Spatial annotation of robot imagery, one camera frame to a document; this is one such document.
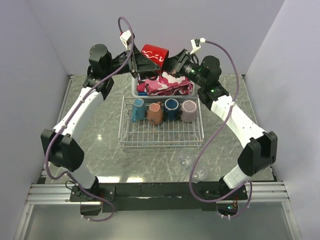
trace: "table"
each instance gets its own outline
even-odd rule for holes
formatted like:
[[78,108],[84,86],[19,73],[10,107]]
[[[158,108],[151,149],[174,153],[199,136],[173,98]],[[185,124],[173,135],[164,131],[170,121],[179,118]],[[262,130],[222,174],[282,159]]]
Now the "table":
[[[248,117],[256,122],[252,105],[242,76],[240,91],[236,103]],[[85,75],[71,76],[66,98],[61,107],[60,119],[71,108],[78,98],[85,81]],[[177,153],[180,150],[198,155],[204,144],[217,131],[222,120],[201,104],[204,141],[202,147],[188,148],[135,148],[120,147],[118,141],[119,121],[123,96],[132,97],[130,74],[113,77],[114,85],[107,99],[101,104],[89,124],[84,128],[78,144],[85,153],[84,161],[88,169],[99,178],[101,183],[135,183],[135,182],[186,182],[190,172],[178,163]],[[236,91],[236,76],[222,75],[221,84],[233,96]],[[202,155],[200,162],[208,167],[206,181],[218,181],[236,164],[242,151],[241,144],[233,132],[225,127]],[[61,172],[51,166],[54,175]],[[51,179],[46,183],[64,183],[62,177],[57,181]],[[273,181],[271,167],[264,169],[252,177],[253,181]]]

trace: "green led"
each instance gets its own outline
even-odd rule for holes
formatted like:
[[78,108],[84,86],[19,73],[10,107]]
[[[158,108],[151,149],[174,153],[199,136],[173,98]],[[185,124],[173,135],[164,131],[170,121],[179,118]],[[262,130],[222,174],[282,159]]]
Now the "green led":
[[219,88],[215,87],[214,89],[211,89],[210,91],[211,91],[212,93],[214,93],[214,92],[219,92]]

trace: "clear glass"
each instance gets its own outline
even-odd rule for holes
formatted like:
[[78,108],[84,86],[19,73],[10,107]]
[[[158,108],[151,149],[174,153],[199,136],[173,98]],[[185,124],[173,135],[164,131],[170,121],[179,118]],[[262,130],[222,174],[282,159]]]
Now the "clear glass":
[[192,182],[199,183],[208,177],[208,166],[204,163],[198,163],[193,171]]
[[193,152],[179,151],[177,153],[178,163],[184,169],[190,168],[195,162],[195,154]]

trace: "pink camouflage cloth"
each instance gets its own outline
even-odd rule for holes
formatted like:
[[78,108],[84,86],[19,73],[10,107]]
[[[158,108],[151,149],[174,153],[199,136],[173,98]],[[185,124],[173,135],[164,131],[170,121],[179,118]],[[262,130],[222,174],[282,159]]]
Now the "pink camouflage cloth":
[[146,92],[148,96],[189,95],[194,89],[194,83],[182,76],[175,78],[166,72],[155,80],[138,81],[136,90]]

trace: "cable clip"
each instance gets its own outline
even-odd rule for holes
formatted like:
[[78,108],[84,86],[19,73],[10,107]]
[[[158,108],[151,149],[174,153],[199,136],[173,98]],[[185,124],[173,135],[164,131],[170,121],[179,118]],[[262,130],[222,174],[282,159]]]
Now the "cable clip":
[[192,55],[201,48],[201,45],[200,45],[200,40],[196,38],[190,40],[190,42],[192,46],[192,51],[190,52],[190,55]]
[[120,35],[120,40],[123,43],[125,50],[128,51],[128,45],[131,43],[131,32],[130,30],[124,31],[123,33],[121,33]]

